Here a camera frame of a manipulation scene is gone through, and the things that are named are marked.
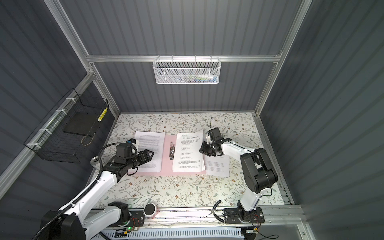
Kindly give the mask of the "printed white paper sheet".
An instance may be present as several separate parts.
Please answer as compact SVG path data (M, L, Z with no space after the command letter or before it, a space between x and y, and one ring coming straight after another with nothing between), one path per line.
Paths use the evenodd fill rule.
M138 172L145 174L160 173L162 169L165 132L136 131L134 139L138 141L139 151L148 150L154 153L150 162L139 166Z

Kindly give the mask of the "white sheet with Chinese text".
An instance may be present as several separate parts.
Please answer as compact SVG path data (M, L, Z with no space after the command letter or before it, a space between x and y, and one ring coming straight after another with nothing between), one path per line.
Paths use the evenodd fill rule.
M173 160L173 172L199 173L205 170L203 154L203 130L195 133L178 133Z

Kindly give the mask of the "pink file folder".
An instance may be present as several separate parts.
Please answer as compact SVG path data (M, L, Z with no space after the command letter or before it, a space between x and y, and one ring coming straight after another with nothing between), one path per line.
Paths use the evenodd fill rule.
M177 140L176 135L165 135L162 165L161 165L161 171L159 173L144 172L143 166L140 166L136 175L166 177L166 176L188 176L188 175L204 175L204 174L206 174L206 170L203 170L201 172L174 172L172 170L173 161L171 161L170 157L169 157L170 146L171 146L171 143L173 143L175 145L176 140Z

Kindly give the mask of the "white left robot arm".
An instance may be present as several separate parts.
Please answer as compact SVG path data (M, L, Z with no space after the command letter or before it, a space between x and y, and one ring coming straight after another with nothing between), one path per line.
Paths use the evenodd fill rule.
M104 164L98 155L100 170L92 183L58 211L47 212L41 221L40 230L34 240L90 240L113 224L125 226L131 221L128 204L110 203L104 210L89 217L101 197L131 169L150 162L154 152L138 151L134 139L124 143L113 143L116 154Z

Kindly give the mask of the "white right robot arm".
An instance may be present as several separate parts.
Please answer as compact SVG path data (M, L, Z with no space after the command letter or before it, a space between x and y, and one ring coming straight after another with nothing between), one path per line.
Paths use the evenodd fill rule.
M278 181L278 174L272 161L263 148L250 149L241 146L230 138L225 138L218 128L209 130L199 150L207 157L228 156L240 161L246 191L238 201L236 208L222 210L223 218L217 217L225 224L262 224L265 217L259 207L262 197L266 197L267 190L272 190Z

